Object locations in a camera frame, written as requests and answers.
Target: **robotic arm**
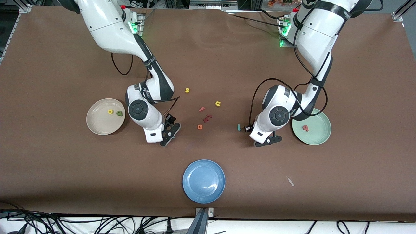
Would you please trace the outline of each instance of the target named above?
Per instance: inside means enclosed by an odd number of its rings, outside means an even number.
[[[303,0],[298,12],[286,15],[279,23],[281,46],[296,44],[300,54],[312,67],[312,79],[306,92],[292,92],[275,85],[262,102],[263,111],[254,122],[250,137],[263,144],[274,131],[284,127],[292,117],[295,120],[308,118],[318,95],[325,84],[332,65],[331,50],[344,23],[356,8],[367,8],[371,1],[361,0]]]
[[[153,104],[170,100],[174,87],[143,39],[137,35],[137,13],[122,9],[117,0],[60,0],[66,9],[81,13],[92,38],[102,49],[139,57],[152,78],[127,88],[131,119],[142,126],[148,143],[163,141],[165,119]],[[179,130],[169,136],[173,138]]]

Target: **gray floor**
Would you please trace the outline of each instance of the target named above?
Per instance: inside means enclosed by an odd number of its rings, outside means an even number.
[[[397,10],[405,0],[384,0],[384,9],[379,13],[392,13]],[[369,8],[380,8],[380,2],[373,0]],[[413,55],[416,59],[416,6],[410,9],[403,16],[404,29],[406,30],[407,38],[409,39],[410,46],[412,47]]]

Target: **metal post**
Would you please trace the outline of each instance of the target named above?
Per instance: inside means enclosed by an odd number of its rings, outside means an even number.
[[[391,14],[393,20],[396,22],[403,21],[402,16],[416,5],[416,0],[407,0],[395,12]]]
[[[208,225],[208,208],[199,208],[186,234],[205,234]]]

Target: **black round joint cap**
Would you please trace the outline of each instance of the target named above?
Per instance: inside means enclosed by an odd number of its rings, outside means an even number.
[[[142,100],[135,100],[129,105],[129,114],[136,120],[143,120],[146,118],[149,107],[147,103]]]
[[[274,126],[280,127],[289,121],[290,114],[286,108],[276,106],[270,110],[269,118]]]

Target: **blue plate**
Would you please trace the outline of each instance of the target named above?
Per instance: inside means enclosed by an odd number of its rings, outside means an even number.
[[[191,163],[185,170],[182,186],[194,202],[208,204],[218,199],[225,188],[225,175],[221,167],[208,159]]]

